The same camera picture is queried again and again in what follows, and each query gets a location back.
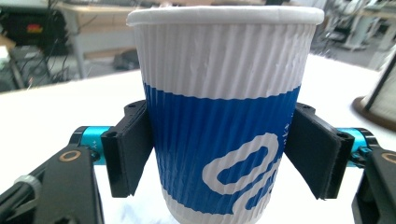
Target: white cup rim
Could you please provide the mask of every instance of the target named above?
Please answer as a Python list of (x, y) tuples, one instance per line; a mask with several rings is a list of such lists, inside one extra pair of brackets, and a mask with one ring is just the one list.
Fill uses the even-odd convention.
[(201, 6), (138, 9), (127, 25), (137, 24), (320, 24), (324, 12), (314, 7)]

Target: blue stripe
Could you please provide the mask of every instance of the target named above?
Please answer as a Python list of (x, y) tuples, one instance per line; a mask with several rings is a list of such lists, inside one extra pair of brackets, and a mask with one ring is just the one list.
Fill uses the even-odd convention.
[[(299, 89), (267, 98), (212, 100), (175, 95), (145, 85), (163, 187), (179, 203), (195, 211), (231, 214), (233, 203), (263, 175), (233, 195), (221, 195), (204, 183), (203, 168), (265, 133), (278, 136), (279, 150), (274, 162), (280, 159)], [(236, 182), (260, 164), (266, 154), (267, 148), (261, 148), (244, 162), (221, 172), (219, 181)], [(237, 174), (228, 177), (231, 172)], [(272, 181), (272, 177), (266, 181), (257, 197), (249, 201), (248, 208), (268, 193)]]

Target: blurred background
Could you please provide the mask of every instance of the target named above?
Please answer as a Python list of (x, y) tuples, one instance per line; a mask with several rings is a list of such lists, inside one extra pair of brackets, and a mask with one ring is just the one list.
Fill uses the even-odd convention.
[[(271, 0), (317, 7), (311, 53), (380, 71), (395, 51), (396, 2)], [(129, 12), (146, 7), (262, 6), (260, 0), (2, 0), (0, 93), (139, 69)]]

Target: white tabletop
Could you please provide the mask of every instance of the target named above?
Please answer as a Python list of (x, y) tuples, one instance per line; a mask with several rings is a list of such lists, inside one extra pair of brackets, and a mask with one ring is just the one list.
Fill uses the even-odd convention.
[[(310, 55), (298, 101), (334, 127), (370, 130), (383, 148), (394, 150), (395, 132), (351, 108), (379, 79), (375, 71)], [(125, 105), (144, 98), (139, 71), (0, 95), (0, 192), (65, 147), (77, 127), (116, 125)], [(176, 223), (164, 203), (153, 155), (136, 195), (127, 199), (111, 198), (106, 167), (95, 168), (106, 223)], [(360, 180), (361, 170), (347, 168), (338, 199), (317, 201), (285, 156), (259, 223), (354, 223), (351, 203)]]

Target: disposable coffee cup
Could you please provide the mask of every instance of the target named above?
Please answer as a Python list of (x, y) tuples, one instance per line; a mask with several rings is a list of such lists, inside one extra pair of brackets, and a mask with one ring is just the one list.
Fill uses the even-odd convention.
[(322, 20), (310, 7), (165, 7), (128, 16), (163, 197), (177, 221), (262, 216)]

